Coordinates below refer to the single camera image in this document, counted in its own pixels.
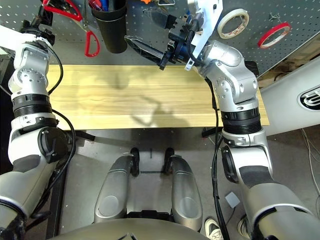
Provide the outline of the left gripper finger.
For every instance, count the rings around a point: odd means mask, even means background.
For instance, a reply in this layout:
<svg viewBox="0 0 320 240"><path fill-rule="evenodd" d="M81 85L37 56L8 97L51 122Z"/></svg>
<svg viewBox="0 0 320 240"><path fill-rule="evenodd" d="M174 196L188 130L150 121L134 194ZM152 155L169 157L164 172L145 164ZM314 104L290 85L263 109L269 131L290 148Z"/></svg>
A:
<svg viewBox="0 0 320 240"><path fill-rule="evenodd" d="M44 6L41 5L37 14L37 23L43 25L52 25L53 22L53 13L45 10Z"/></svg>

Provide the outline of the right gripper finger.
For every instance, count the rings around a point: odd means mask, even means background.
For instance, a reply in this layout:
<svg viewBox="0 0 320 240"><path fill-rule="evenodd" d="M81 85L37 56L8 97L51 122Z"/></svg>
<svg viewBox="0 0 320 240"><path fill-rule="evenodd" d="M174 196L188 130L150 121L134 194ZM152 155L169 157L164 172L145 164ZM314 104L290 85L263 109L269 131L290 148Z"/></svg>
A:
<svg viewBox="0 0 320 240"><path fill-rule="evenodd" d="M176 17L168 14L161 8L147 8L143 14L149 17L158 27L162 29L171 29L176 22Z"/></svg>
<svg viewBox="0 0 320 240"><path fill-rule="evenodd" d="M155 63L161 70L164 70L169 62L169 54L162 52L151 45L148 45L142 38L137 36L125 35L126 43L140 56Z"/></svg>

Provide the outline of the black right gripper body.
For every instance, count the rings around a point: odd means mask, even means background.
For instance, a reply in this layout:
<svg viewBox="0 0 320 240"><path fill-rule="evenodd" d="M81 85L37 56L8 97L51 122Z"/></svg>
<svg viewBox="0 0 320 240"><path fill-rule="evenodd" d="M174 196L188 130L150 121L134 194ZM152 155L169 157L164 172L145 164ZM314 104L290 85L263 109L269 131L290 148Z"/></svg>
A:
<svg viewBox="0 0 320 240"><path fill-rule="evenodd" d="M167 44L167 53L169 62L187 64L190 57L187 50L187 37L189 30L186 22L176 18L176 22L168 32L169 42Z"/></svg>

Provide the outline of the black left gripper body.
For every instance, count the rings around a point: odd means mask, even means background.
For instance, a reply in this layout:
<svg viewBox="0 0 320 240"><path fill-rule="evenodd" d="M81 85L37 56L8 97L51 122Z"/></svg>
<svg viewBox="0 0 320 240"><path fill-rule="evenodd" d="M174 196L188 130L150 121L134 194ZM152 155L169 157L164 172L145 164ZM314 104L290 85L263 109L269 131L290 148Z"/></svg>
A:
<svg viewBox="0 0 320 240"><path fill-rule="evenodd" d="M40 30L40 24L51 27L53 16L36 15L32 22L24 20L21 24L20 32L23 34L33 34L36 37L46 39L51 46L55 44L55 35L48 29Z"/></svg>

